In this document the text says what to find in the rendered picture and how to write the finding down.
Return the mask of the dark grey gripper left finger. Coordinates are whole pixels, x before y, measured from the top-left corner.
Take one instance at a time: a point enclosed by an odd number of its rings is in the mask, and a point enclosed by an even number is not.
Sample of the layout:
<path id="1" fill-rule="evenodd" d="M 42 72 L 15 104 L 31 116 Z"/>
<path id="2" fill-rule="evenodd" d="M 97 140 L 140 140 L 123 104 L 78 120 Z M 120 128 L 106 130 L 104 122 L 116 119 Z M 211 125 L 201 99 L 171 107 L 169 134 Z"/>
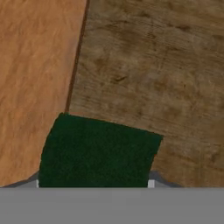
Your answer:
<path id="1" fill-rule="evenodd" d="M 15 187 L 30 187 L 38 188 L 39 187 L 39 174 L 36 172 L 31 175 L 28 179 L 18 181 L 16 183 L 5 185 L 4 188 L 15 188 Z"/>

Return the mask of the dark green sponge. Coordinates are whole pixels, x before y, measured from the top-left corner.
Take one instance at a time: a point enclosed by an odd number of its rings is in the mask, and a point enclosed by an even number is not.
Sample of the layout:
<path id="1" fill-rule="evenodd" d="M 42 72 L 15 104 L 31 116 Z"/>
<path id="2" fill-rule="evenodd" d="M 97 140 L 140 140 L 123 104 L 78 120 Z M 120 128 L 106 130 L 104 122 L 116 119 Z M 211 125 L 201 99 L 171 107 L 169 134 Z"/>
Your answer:
<path id="1" fill-rule="evenodd" d="M 163 137 L 143 129 L 61 113 L 45 140 L 41 187 L 146 187 Z"/>

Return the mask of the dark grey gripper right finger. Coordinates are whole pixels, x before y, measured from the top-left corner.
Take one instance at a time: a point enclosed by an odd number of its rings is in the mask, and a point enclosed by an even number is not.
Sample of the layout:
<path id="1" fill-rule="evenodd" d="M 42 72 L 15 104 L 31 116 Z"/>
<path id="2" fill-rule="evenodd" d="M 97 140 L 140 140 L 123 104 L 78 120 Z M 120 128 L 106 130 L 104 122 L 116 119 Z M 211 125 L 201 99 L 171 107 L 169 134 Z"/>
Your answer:
<path id="1" fill-rule="evenodd" d="M 149 180 L 155 181 L 155 187 L 179 187 L 178 184 L 164 179 L 158 171 L 150 171 Z"/>

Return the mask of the brown wooden cutting board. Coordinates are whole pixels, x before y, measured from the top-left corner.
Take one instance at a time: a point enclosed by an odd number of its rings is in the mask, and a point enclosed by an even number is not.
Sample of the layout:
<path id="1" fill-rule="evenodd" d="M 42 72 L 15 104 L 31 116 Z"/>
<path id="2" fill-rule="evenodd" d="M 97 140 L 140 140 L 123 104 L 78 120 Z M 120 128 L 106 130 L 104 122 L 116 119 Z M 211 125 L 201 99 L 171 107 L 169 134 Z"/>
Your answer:
<path id="1" fill-rule="evenodd" d="M 164 179 L 224 187 L 224 0 L 87 0 L 69 111 L 156 132 Z"/>

